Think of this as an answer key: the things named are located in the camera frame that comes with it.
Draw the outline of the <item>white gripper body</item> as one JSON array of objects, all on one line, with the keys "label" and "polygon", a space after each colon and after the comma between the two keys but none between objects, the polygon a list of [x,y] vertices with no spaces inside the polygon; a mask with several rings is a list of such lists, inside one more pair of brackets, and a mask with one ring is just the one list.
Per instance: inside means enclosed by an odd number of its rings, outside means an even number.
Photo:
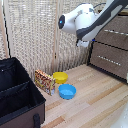
[{"label": "white gripper body", "polygon": [[81,40],[77,39],[77,43],[76,43],[77,47],[82,46],[82,47],[86,48],[86,47],[88,47],[88,45],[89,45],[89,41],[81,41]]}]

